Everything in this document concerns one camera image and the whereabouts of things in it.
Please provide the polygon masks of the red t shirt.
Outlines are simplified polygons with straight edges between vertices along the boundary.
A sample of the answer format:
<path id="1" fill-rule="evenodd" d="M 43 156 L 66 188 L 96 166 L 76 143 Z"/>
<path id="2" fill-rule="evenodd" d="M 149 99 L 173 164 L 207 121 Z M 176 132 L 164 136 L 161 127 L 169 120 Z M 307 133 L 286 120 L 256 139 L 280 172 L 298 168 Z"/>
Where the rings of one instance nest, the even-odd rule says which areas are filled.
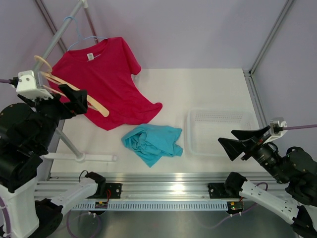
<path id="1" fill-rule="evenodd" d="M 81 50 L 69 50 L 53 66 L 52 74 L 102 104 L 108 111 L 104 117 L 94 109 L 85 116 L 96 126 L 112 130 L 123 124 L 150 122 L 162 109 L 137 89 L 132 80 L 141 72 L 130 47 L 122 37 L 108 38 Z"/>

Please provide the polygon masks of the beige plastic hanger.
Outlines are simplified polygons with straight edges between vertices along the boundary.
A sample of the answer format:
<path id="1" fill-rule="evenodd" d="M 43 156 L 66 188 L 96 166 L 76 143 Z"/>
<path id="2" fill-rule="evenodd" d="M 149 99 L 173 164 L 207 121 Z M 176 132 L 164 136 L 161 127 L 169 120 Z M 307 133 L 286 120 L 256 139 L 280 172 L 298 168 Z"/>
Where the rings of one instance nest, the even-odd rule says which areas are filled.
<path id="1" fill-rule="evenodd" d="M 83 90 L 80 90 L 79 88 L 75 87 L 74 85 L 68 83 L 67 81 L 54 76 L 52 74 L 53 72 L 53 68 L 51 67 L 51 65 L 45 60 L 43 59 L 41 56 L 34 56 L 34 60 L 36 62 L 41 62 L 44 63 L 47 67 L 48 67 L 48 71 L 47 72 L 43 72 L 40 71 L 41 76 L 43 76 L 48 82 L 51 82 L 55 85 L 57 85 L 59 87 L 59 90 L 55 90 L 53 88 L 51 88 L 50 86 L 46 86 L 44 85 L 44 88 L 47 90 L 50 90 L 54 93 L 60 94 L 63 97 L 66 97 L 68 99 L 70 99 L 69 97 L 67 97 L 66 93 L 62 92 L 62 89 L 66 89 L 67 93 L 80 93 L 83 92 Z M 89 94 L 87 96 L 84 96 L 84 98 L 87 100 L 88 103 L 88 108 L 91 108 L 97 112 L 99 112 L 103 117 L 108 117 L 110 112 L 109 110 L 103 106 L 99 101 L 97 101 L 95 98 L 93 98 L 92 96 L 90 96 Z"/>

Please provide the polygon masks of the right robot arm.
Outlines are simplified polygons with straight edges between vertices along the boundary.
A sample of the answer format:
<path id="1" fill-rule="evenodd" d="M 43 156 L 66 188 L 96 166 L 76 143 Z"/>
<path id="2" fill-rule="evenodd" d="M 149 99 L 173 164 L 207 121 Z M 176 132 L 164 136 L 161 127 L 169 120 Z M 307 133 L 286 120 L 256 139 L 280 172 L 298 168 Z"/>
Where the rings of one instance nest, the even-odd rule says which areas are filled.
<path id="1" fill-rule="evenodd" d="M 280 156 L 269 133 L 271 126 L 258 130 L 232 130 L 235 139 L 219 138 L 229 159 L 241 156 L 243 161 L 254 158 L 278 184 L 286 184 L 285 191 L 299 205 L 291 204 L 265 190 L 259 189 L 246 177 L 231 172 L 224 182 L 224 191 L 230 197 L 247 198 L 275 213 L 303 238 L 317 236 L 317 163 L 301 147 L 290 147 Z"/>

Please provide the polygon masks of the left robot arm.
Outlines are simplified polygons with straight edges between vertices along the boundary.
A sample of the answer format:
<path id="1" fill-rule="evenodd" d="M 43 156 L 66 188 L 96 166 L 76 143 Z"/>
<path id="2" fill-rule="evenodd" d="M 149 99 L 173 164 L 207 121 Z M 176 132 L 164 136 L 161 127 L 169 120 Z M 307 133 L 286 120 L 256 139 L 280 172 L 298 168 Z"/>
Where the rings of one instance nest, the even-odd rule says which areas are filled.
<path id="1" fill-rule="evenodd" d="M 87 173 L 74 187 L 59 196 L 36 200 L 37 169 L 48 154 L 48 146 L 63 119 L 87 112 L 88 94 L 66 84 L 60 95 L 28 99 L 7 106 L 0 114 L 0 210 L 3 238 L 45 238 L 61 223 L 63 216 L 83 199 L 106 194 L 106 179 Z"/>

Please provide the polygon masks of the teal t shirt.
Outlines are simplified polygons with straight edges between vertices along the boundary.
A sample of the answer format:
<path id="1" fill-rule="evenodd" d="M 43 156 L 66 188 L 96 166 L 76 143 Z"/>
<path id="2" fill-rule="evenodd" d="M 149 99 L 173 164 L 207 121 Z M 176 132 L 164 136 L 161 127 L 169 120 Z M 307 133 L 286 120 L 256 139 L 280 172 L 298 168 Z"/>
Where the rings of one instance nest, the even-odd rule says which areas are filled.
<path id="1" fill-rule="evenodd" d="M 141 124 L 126 133 L 121 141 L 151 168 L 161 157 L 183 154 L 183 148 L 177 145 L 182 131 L 167 125 Z"/>

